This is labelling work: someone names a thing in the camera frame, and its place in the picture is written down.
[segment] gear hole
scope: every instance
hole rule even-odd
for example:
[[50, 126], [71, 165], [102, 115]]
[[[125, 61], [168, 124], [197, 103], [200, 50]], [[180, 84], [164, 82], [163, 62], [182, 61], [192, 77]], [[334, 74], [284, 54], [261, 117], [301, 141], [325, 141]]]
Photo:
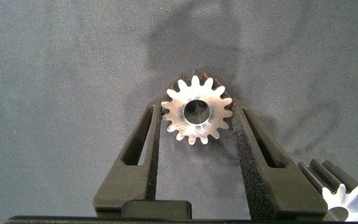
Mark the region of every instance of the gear hole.
[[185, 106], [183, 114], [188, 122], [201, 124], [209, 118], [209, 106], [202, 100], [192, 100]]
[[324, 221], [340, 221], [344, 222], [349, 216], [349, 212], [343, 207], [334, 207], [328, 210]]

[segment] gray fabric backdrop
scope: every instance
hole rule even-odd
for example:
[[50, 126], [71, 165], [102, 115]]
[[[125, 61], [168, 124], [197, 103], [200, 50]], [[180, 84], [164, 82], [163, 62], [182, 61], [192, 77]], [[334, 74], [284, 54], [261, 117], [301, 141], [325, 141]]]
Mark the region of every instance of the gray fabric backdrop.
[[[95, 216], [147, 102], [205, 65], [295, 162], [358, 180], [358, 1], [0, 1], [0, 223]], [[162, 126], [157, 198], [249, 218], [230, 131], [189, 146]]]

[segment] gear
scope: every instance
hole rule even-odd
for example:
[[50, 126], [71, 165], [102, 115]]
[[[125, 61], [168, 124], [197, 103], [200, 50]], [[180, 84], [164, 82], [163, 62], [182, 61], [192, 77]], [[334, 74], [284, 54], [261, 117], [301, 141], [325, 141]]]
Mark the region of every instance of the gear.
[[163, 115], [162, 119], [172, 122], [167, 128], [168, 132], [179, 131], [178, 141], [188, 136], [191, 145], [196, 142], [197, 138], [200, 138], [203, 144], [207, 144], [208, 135], [218, 139], [220, 137], [218, 128], [229, 128], [223, 118], [233, 116], [232, 111], [225, 110], [225, 106], [232, 103], [232, 98], [222, 99], [221, 95], [225, 87], [219, 86], [213, 90], [213, 83], [214, 80], [208, 78], [204, 85], [200, 85], [199, 78], [194, 75], [191, 79], [191, 86], [179, 80], [179, 92], [167, 90], [172, 101], [161, 103], [163, 108], [169, 110], [169, 113]]
[[345, 208], [347, 210], [347, 222], [358, 221], [358, 186], [349, 194], [346, 193], [346, 186], [340, 184], [335, 194], [327, 187], [323, 187], [324, 200], [327, 202], [328, 211], [333, 208]]

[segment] partial gear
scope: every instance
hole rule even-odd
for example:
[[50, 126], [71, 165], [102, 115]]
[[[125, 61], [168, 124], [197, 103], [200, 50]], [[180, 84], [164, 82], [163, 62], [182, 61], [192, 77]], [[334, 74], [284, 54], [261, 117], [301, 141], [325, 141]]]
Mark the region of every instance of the partial gear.
[[322, 192], [324, 200], [327, 202], [328, 211], [333, 208], [345, 208], [347, 210], [346, 222], [358, 222], [358, 186], [349, 194], [346, 193], [346, 186], [340, 184], [336, 193], [323, 187]]
[[225, 109], [225, 106], [232, 103], [232, 98], [221, 98], [225, 87], [219, 86], [213, 90], [213, 84], [214, 80], [208, 78], [204, 85], [200, 85], [199, 78], [194, 75], [191, 79], [191, 86], [179, 80], [180, 91], [167, 90], [172, 101], [161, 103], [163, 108], [169, 110], [169, 113], [163, 115], [162, 119], [172, 122], [167, 128], [168, 132], [179, 131], [178, 141], [188, 136], [188, 142], [191, 145], [196, 142], [197, 138], [200, 138], [203, 144], [207, 144], [208, 135], [218, 139], [220, 137], [218, 128], [229, 128], [223, 118], [233, 116], [232, 111]]

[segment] white gear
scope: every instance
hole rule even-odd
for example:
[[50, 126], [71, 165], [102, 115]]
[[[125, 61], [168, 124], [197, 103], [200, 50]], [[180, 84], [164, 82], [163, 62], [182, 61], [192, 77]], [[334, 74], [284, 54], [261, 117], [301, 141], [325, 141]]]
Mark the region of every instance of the white gear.
[[327, 202], [328, 211], [332, 208], [345, 208], [348, 212], [346, 222], [358, 221], [358, 186], [349, 194], [346, 193], [346, 186], [340, 184], [335, 194], [323, 187], [322, 195]]
[[[204, 85], [201, 86], [197, 76], [193, 76], [191, 79], [191, 86], [187, 86], [183, 80], [178, 81], [178, 86], [179, 92], [171, 89], [167, 90], [167, 94], [172, 98], [172, 101], [161, 103], [163, 108], [169, 110], [169, 113], [163, 115], [162, 118], [172, 122], [167, 131], [178, 130], [177, 140], [180, 141], [185, 136], [188, 136], [188, 142], [191, 145], [196, 142], [196, 138], [200, 138], [203, 144], [207, 144], [209, 134], [218, 139], [220, 137], [218, 128], [229, 128], [223, 118], [233, 116], [232, 111], [224, 108], [232, 103], [232, 98], [221, 98], [225, 87], [220, 86], [213, 90], [212, 78], [208, 78]], [[202, 123], [195, 124], [186, 118], [185, 108], [192, 101], [202, 101], [208, 106], [208, 118]]]

